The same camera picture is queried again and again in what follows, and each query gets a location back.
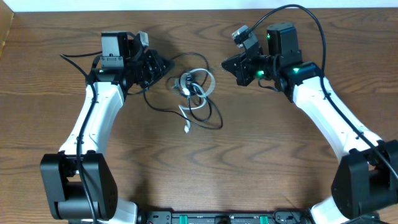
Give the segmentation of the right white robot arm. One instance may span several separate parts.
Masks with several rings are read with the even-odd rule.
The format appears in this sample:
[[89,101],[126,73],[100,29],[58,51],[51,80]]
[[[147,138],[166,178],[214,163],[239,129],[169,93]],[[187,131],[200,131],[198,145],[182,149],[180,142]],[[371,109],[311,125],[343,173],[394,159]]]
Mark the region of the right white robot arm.
[[268,53],[255,33],[242,26],[232,34],[241,53],[221,65],[238,85],[272,80],[317,126],[339,166],[331,196],[310,209],[314,223],[353,223],[397,203],[397,141],[383,141],[338,98],[317,64],[306,62],[290,22],[267,28]]

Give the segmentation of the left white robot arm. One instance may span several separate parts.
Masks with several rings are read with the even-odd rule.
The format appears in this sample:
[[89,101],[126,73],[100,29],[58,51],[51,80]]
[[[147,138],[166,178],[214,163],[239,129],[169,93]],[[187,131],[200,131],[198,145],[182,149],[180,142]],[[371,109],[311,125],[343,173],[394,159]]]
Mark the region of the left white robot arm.
[[139,209],[118,196],[105,155],[114,120],[133,85],[143,91],[174,63],[149,48],[147,33],[105,31],[102,49],[83,72],[86,95],[78,119],[56,154],[44,154],[40,172],[56,220],[70,223],[137,223]]

